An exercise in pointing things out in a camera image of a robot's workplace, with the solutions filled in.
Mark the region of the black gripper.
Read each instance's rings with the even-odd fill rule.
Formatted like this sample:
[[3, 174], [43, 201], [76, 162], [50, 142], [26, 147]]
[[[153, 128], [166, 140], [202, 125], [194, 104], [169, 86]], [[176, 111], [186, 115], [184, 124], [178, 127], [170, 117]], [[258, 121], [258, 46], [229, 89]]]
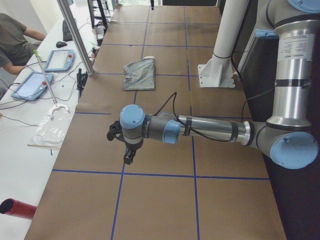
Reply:
[[109, 131], [106, 134], [106, 138], [109, 141], [113, 141], [114, 139], [117, 139], [125, 143], [127, 151], [123, 156], [123, 162], [126, 165], [130, 165], [133, 163], [137, 150], [143, 146], [143, 142], [144, 142], [143, 140], [139, 140], [138, 143], [128, 143], [124, 138], [122, 126], [119, 120], [116, 120], [113, 124], [109, 126]]

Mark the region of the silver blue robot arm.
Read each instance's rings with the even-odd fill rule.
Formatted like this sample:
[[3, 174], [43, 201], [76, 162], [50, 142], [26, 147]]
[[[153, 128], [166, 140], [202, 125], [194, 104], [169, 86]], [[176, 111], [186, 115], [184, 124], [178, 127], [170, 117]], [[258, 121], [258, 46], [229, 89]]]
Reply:
[[216, 142], [235, 143], [260, 150], [286, 169], [302, 169], [319, 154], [319, 143], [307, 119], [312, 86], [313, 55], [320, 29], [317, 0], [260, 0], [257, 4], [255, 35], [277, 38], [277, 63], [273, 109], [266, 121], [218, 120], [158, 111], [147, 114], [125, 106], [107, 132], [109, 141], [126, 146], [123, 157], [131, 164], [145, 139], [175, 144], [179, 136], [199, 136]]

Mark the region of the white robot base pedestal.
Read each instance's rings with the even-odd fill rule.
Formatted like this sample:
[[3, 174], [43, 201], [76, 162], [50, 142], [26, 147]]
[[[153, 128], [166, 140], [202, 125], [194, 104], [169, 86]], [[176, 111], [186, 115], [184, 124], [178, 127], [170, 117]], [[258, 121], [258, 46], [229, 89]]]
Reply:
[[231, 56], [249, 0], [226, 0], [211, 59], [198, 65], [201, 88], [234, 88]]

